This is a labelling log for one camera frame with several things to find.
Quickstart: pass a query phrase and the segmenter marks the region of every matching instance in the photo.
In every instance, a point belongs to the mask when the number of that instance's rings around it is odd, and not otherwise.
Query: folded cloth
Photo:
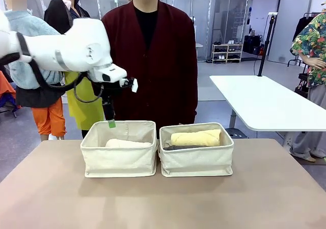
[[[107,141],[105,147],[112,148],[135,148],[135,147],[150,147],[152,144],[149,142],[135,142],[135,141],[124,141],[119,139],[111,139]]]
[[[198,131],[193,133],[174,133],[171,145],[176,146],[219,146],[221,130]]]
[[[207,146],[168,146],[164,147],[163,150],[165,151],[173,151],[173,150],[181,150],[181,149],[191,149],[191,148],[198,148],[198,147],[207,147]]]

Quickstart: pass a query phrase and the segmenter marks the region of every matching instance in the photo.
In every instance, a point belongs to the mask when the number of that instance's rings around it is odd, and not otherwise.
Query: floral shirt
[[[300,53],[319,57],[326,62],[326,9],[316,16],[295,38],[291,48],[293,55]],[[308,68],[308,87],[326,84],[326,68]]]

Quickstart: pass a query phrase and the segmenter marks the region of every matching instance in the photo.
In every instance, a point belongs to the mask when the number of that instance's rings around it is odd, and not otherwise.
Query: gray pants
[[[326,109],[326,85],[318,85],[309,89],[308,100]],[[318,145],[323,132],[300,133],[294,141],[290,153],[299,158],[307,159],[310,154],[324,158],[326,153]]]

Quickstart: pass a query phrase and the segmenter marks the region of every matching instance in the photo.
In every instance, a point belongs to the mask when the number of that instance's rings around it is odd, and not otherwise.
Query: black t-shirt
[[[146,49],[149,49],[156,28],[158,11],[146,13],[138,10],[136,7],[134,7],[134,10],[144,36]]]

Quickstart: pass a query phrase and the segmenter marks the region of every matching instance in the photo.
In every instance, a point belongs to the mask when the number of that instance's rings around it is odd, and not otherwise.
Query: white fabric basket
[[[173,133],[198,132],[221,129],[220,146],[180,150],[164,150]],[[231,175],[234,142],[219,123],[200,123],[162,127],[159,130],[159,156],[162,175],[175,176],[220,176]]]
[[[149,142],[150,147],[105,147],[110,139]],[[86,164],[85,177],[138,177],[156,172],[156,125],[152,121],[107,121],[93,124],[80,149]]]

